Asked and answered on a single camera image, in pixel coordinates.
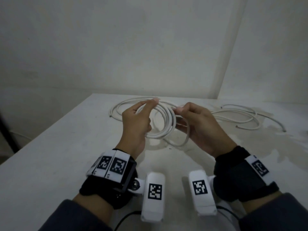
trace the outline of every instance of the white table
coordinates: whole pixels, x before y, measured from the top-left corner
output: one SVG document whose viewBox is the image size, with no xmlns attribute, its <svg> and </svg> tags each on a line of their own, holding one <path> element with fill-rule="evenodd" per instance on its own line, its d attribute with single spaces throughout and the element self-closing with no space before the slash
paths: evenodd
<svg viewBox="0 0 308 231">
<path fill-rule="evenodd" d="M 0 166 L 1 230 L 37 230 L 62 200 L 78 193 L 91 164 L 100 153 L 115 147 L 121 137 L 122 123 L 108 116 L 109 108 L 131 97 L 91 95 Z M 286 126 L 287 133 L 268 119 L 256 131 L 241 130 L 228 122 L 221 125 L 238 144 L 263 160 L 283 192 L 291 192 L 308 208 L 308 105 L 163 99 L 179 105 L 191 101 L 209 109 L 233 103 L 274 114 Z M 171 137 L 181 141 L 185 135 L 175 131 Z M 163 140 L 147 140 L 146 150 L 137 163 L 140 178 L 150 171 L 166 176 L 164 223 L 142 223 L 135 216 L 128 218 L 119 230 L 234 230 L 221 214 L 197 217 L 193 210 L 186 177 L 190 171 L 202 168 L 212 175 L 214 159 L 192 142 L 176 149 Z M 139 209 L 141 200 L 135 198 L 129 206 L 114 213 L 111 226 L 114 228 L 129 211 Z"/>
</svg>

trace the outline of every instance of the right hand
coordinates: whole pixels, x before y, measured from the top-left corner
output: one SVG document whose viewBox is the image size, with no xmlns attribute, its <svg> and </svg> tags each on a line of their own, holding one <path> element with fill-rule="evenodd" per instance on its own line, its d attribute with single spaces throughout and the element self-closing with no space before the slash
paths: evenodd
<svg viewBox="0 0 308 231">
<path fill-rule="evenodd" d="M 216 158 L 232 151 L 237 146 L 208 109 L 188 102 L 183 107 L 174 109 L 174 113 L 188 121 L 191 140 L 211 156 Z M 178 130 L 187 133 L 186 125 L 182 118 L 177 117 L 176 128 Z"/>
</svg>

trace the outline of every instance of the hand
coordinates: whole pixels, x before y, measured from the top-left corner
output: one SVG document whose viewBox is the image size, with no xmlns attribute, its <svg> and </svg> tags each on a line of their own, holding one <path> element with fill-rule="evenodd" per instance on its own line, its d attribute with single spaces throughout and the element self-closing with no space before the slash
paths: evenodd
<svg viewBox="0 0 308 231">
<path fill-rule="evenodd" d="M 211 156 L 216 158 L 232 151 L 237 146 L 208 109 L 189 102 L 183 107 L 176 108 L 174 112 L 188 121 L 190 138 Z M 182 118 L 177 118 L 176 122 L 176 128 L 187 133 L 186 122 Z"/>
<path fill-rule="evenodd" d="M 116 148 L 127 152 L 136 159 L 145 147 L 145 134 L 152 130 L 150 113 L 159 99 L 140 101 L 122 113 L 123 134 Z"/>
</svg>

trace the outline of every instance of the gray sleeve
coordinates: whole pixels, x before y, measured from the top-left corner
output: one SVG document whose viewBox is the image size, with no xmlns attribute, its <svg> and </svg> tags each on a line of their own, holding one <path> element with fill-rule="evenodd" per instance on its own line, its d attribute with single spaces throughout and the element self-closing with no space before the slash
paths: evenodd
<svg viewBox="0 0 308 231">
<path fill-rule="evenodd" d="M 64 200 L 39 231 L 112 231 L 87 209 L 71 200 Z"/>
<path fill-rule="evenodd" d="M 286 193 L 243 217 L 239 225 L 241 231 L 307 231 L 308 211 Z"/>
</svg>

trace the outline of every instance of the left hand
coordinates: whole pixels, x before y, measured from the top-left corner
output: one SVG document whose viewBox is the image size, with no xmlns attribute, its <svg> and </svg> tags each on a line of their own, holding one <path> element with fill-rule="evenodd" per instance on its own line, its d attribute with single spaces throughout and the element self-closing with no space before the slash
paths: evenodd
<svg viewBox="0 0 308 231">
<path fill-rule="evenodd" d="M 116 148 L 127 152 L 136 159 L 145 147 L 145 134 L 152 130 L 150 113 L 159 99 L 140 101 L 122 113 L 123 134 Z"/>
</svg>

